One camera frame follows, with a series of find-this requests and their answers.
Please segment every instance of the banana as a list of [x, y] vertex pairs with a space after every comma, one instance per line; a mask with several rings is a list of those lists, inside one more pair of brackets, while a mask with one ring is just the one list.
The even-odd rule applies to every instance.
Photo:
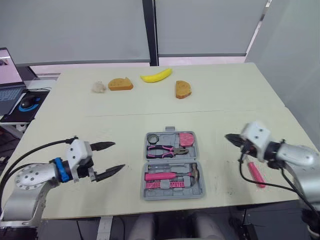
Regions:
[[155, 82], [159, 82], [162, 79], [165, 79], [166, 77], [168, 77], [170, 74], [172, 73], [172, 69], [171, 68], [167, 68], [166, 70], [163, 70], [157, 74], [154, 75], [149, 75], [149, 76], [140, 76], [140, 78], [145, 81], [146, 83], [155, 83]]

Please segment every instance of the white wall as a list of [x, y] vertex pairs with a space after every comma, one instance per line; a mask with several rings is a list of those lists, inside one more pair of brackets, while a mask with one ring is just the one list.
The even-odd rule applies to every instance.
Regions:
[[247, 55], [320, 149], [320, 3], [273, 0]]

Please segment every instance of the computer mouse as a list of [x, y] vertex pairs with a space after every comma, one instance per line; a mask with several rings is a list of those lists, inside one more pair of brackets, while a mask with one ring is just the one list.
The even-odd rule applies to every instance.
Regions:
[[36, 101], [36, 96], [35, 95], [25, 96], [21, 100], [21, 103], [20, 103], [21, 108], [28, 109], [28, 108], [30, 108], [30, 107], [32, 107], [34, 105], [35, 101]]

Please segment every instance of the laptop screen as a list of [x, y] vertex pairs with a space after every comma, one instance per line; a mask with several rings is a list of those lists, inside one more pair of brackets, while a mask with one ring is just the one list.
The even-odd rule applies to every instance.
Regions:
[[18, 70], [6, 48], [0, 48], [0, 87], [21, 85]]

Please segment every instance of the hammer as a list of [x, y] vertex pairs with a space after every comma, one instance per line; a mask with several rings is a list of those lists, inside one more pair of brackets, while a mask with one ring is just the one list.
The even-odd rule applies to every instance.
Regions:
[[165, 179], [175, 179], [177, 177], [189, 176], [192, 177], [191, 185], [194, 185], [199, 180], [199, 171], [197, 169], [197, 164], [191, 164], [192, 171], [188, 173], [175, 173], [175, 172], [159, 172], [159, 173], [146, 173], [144, 176], [145, 181], [153, 180], [165, 180]]

